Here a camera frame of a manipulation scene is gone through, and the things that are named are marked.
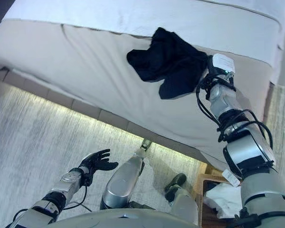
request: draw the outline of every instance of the fingers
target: fingers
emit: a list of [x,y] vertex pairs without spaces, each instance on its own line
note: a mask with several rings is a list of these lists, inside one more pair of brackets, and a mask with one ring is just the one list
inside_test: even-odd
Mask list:
[[99,161],[96,165],[98,170],[113,170],[118,166],[118,162],[105,162],[103,160]]
[[103,153],[107,153],[107,152],[110,152],[110,149],[105,149],[105,150],[99,151],[98,153],[103,154]]
[[110,153],[104,153],[100,156],[100,158],[105,158],[105,157],[109,157],[110,156]]

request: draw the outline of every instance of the tag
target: tag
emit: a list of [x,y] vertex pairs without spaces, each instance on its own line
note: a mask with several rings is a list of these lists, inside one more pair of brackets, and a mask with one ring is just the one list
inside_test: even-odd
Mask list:
[[237,187],[241,183],[229,170],[224,170],[222,176],[225,177],[233,187]]
[[215,54],[212,57],[212,64],[213,64],[214,67],[226,70],[228,72],[231,72],[231,71],[233,73],[236,72],[236,69],[234,67],[233,59],[231,59],[231,58],[229,58],[229,57],[227,57],[225,55]]

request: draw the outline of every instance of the black shoe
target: black shoe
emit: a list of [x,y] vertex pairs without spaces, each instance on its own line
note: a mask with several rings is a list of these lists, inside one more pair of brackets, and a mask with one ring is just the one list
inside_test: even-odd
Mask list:
[[187,180],[187,177],[184,173],[177,174],[171,182],[165,187],[165,192],[167,192],[173,185],[177,184],[182,186]]
[[176,175],[165,187],[165,198],[168,202],[172,202],[174,200],[176,191],[181,188],[181,185],[186,182],[186,179],[186,175],[184,173],[180,173]]
[[180,189],[180,186],[177,185],[177,184],[174,184],[174,185],[173,185],[172,187],[170,187],[169,190],[166,192],[165,198],[166,198],[166,200],[167,200],[169,203],[171,203],[171,202],[174,200],[174,198],[175,198],[175,193],[176,193],[176,191],[177,191],[178,189]]
[[144,139],[141,145],[141,148],[143,148],[145,151],[147,151],[147,149],[149,149],[149,147],[151,146],[151,141],[148,139]]

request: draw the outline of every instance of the white paper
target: white paper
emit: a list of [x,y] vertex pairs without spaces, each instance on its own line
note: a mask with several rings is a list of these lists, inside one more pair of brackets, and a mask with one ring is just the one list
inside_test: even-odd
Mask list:
[[222,173],[222,176],[225,177],[226,180],[229,181],[229,183],[233,187],[237,187],[241,182],[235,177],[235,175],[232,174],[229,170],[224,170]]
[[236,70],[234,68],[233,59],[222,55],[222,54],[215,54],[212,58],[212,64],[214,67],[218,67],[220,69],[226,70],[228,72],[235,73]]
[[241,186],[235,188],[230,184],[221,183],[205,193],[203,202],[218,211],[218,218],[234,218],[242,209]]

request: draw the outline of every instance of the gray carpet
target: gray carpet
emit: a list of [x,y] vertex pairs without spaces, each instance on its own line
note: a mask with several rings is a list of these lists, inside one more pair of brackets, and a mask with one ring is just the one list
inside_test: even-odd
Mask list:
[[274,86],[266,124],[274,139],[277,169],[285,178],[285,86]]
[[[90,152],[110,148],[112,161],[125,162],[142,138],[0,82],[0,227],[30,207],[60,176]],[[161,211],[170,207],[163,187],[179,172],[190,190],[204,164],[160,145],[151,145],[132,199]],[[114,171],[97,171],[85,205],[99,208],[102,192]],[[80,201],[81,189],[74,196]],[[59,217],[87,213],[78,207]]]

